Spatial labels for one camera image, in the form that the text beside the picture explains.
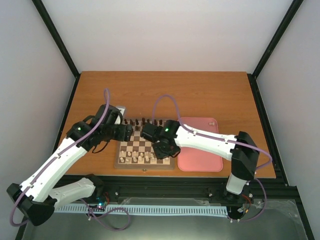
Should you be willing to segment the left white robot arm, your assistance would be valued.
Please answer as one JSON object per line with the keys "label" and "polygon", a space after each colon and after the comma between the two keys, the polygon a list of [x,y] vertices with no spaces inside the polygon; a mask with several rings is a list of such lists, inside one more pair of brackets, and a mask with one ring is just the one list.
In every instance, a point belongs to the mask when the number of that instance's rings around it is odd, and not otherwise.
{"label": "left white robot arm", "polygon": [[101,142],[128,142],[133,134],[130,124],[91,126],[84,121],[75,123],[67,132],[54,154],[27,180],[12,183],[7,193],[28,222],[34,226],[45,223],[58,208],[74,201],[90,198],[103,202],[104,183],[94,174],[62,187],[55,187],[67,170]]}

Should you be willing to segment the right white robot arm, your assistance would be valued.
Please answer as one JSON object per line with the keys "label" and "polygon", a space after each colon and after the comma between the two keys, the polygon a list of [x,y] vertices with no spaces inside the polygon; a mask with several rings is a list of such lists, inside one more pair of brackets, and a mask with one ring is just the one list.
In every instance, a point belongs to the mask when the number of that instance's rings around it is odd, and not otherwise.
{"label": "right white robot arm", "polygon": [[219,135],[169,120],[152,133],[152,147],[158,159],[175,157],[182,148],[201,150],[231,162],[225,189],[240,195],[247,182],[255,177],[259,152],[251,137],[243,131],[237,135]]}

